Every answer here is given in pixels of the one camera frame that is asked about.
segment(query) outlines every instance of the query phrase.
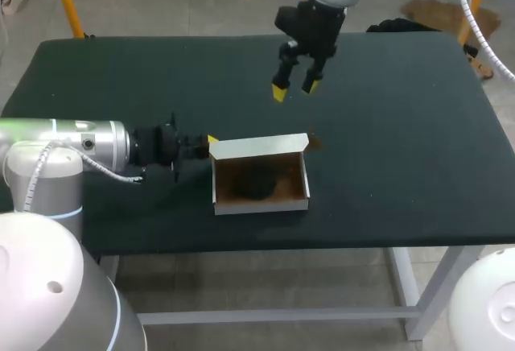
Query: yellow pole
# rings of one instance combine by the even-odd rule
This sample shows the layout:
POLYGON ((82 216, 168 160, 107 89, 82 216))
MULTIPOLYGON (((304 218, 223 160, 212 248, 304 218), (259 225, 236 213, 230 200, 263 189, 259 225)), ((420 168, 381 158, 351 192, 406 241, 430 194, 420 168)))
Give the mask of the yellow pole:
POLYGON ((61 2, 63 3, 66 15, 68 16, 70 27, 72 27, 73 37, 76 39, 83 39, 84 31, 80 25, 79 15, 77 14, 77 10, 75 10, 73 0, 61 0, 61 2))
MULTIPOLYGON (((470 1, 470 4, 469 4, 470 11, 472 12, 473 15, 477 15, 477 12, 480 9, 481 1, 482 0, 471 0, 470 1)), ((458 41, 461 44, 461 46, 463 46, 467 42, 468 35, 470 34, 470 29, 471 28, 470 28, 470 25, 468 24, 467 17, 465 17, 465 15, 463 15, 463 18, 461 21, 461 27, 459 29, 459 34, 458 34, 458 41)))

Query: black table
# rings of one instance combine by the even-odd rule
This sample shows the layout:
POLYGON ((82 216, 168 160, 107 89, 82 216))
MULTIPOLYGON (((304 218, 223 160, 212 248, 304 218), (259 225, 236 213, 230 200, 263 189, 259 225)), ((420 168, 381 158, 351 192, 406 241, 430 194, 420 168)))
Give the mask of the black table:
MULTIPOLYGON (((454 38, 342 35, 314 97, 297 67, 273 101, 280 36, 98 38, 42 43, 3 111, 13 118, 120 120, 176 113, 220 139, 314 132, 301 213, 213 215, 208 161, 141 186, 86 175, 94 254, 515 242, 515 158, 454 38)), ((1 210, 11 209, 1 187, 1 210)))

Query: cable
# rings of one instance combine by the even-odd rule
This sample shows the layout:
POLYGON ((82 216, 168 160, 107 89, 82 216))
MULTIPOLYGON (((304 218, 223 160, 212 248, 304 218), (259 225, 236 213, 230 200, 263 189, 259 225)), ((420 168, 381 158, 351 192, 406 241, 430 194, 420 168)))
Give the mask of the cable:
POLYGON ((50 151, 57 146, 59 146, 59 142, 52 141, 49 142, 41 151, 41 154, 39 154, 38 162, 35 165, 34 172, 32 173, 31 180, 29 181, 29 185, 27 187, 27 194, 25 195, 25 201, 23 202, 23 211, 24 212, 30 212, 31 211, 31 205, 32 200, 34 198, 34 190, 35 186, 38 183, 39 174, 41 174, 41 169, 43 168, 43 165, 47 162, 48 155, 50 154, 50 151))
POLYGON ((123 176, 116 174, 115 172, 112 172, 107 167, 102 166, 97 161, 89 158, 84 152, 77 150, 75 147, 63 145, 63 147, 69 148, 72 151, 75 151, 81 158, 84 160, 86 164, 88 164, 90 167, 93 167, 94 169, 98 170, 102 174, 106 174, 109 178, 113 178, 114 180, 117 180, 119 182, 125 182, 128 184, 138 184, 143 181, 142 176, 123 176))
POLYGON ((41 154, 39 154, 38 162, 35 165, 34 172, 32 173, 31 180, 29 181, 29 185, 27 187, 27 194, 25 195, 25 201, 23 202, 23 211, 24 212, 30 212, 31 211, 31 205, 32 200, 34 198, 34 190, 35 186, 38 183, 39 175, 41 174, 41 170, 43 169, 44 164, 47 162, 48 156, 50 155, 50 151, 53 150, 56 147, 64 147, 68 148, 72 151, 75 151, 80 158, 88 164, 90 167, 93 167, 94 169, 100 171, 102 174, 107 175, 109 178, 112 178, 114 180, 125 182, 129 184, 139 184, 143 181, 142 176, 122 176, 119 174, 116 174, 109 170, 107 167, 102 166, 97 161, 89 158, 84 152, 77 150, 75 147, 66 145, 58 140, 53 140, 49 142, 41 151, 41 154))
POLYGON ((470 10, 470 6, 468 5, 467 0, 459 0, 461 3, 461 7, 463 8, 463 12, 465 13, 465 17, 467 17, 468 23, 470 24, 470 27, 474 34, 477 37, 477 40, 480 42, 481 47, 486 52, 488 58, 493 62, 493 64, 496 66, 496 68, 508 79, 512 82, 515 82, 515 75, 511 73, 511 71, 506 68, 506 66, 502 63, 501 60, 499 60, 499 57, 496 56, 494 51, 490 48, 490 45, 488 45, 487 40, 484 38, 483 33, 481 33, 480 27, 477 25, 476 20, 474 19, 474 15, 472 14, 470 10))

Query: concrete floor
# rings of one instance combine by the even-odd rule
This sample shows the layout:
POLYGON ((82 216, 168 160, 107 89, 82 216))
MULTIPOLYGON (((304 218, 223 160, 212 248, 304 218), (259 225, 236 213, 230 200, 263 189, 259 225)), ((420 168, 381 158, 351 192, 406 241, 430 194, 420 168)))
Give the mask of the concrete floor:
MULTIPOLYGON (((107 35, 254 35, 277 33, 279 5, 297 0, 75 0, 84 30, 107 35)), ((364 31, 400 16, 408 0, 361 0, 350 9, 343 31, 364 31)), ((502 16, 491 40, 515 69, 515 0, 485 0, 502 16)), ((71 37, 59 0, 28 0, 6 17, 10 43, 0 66, 0 107, 12 94, 35 49, 45 39, 71 37)), ((484 85, 501 124, 515 142, 515 94, 496 77, 484 85)), ((421 289, 444 248, 411 250, 421 289)), ((137 312, 225 308, 331 307, 335 304, 393 304, 382 250, 310 250, 129 256, 122 259, 120 289, 137 312)), ((402 326, 385 322, 206 324, 146 329, 150 351, 395 350, 451 351, 445 315, 423 343, 405 340, 402 326)))

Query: white cardboard box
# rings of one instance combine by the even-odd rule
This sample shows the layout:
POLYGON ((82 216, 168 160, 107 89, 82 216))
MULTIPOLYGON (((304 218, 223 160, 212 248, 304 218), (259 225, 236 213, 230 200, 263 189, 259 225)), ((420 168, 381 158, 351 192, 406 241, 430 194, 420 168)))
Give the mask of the white cardboard box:
POLYGON ((307 134, 210 143, 215 214, 307 210, 308 144, 307 134))

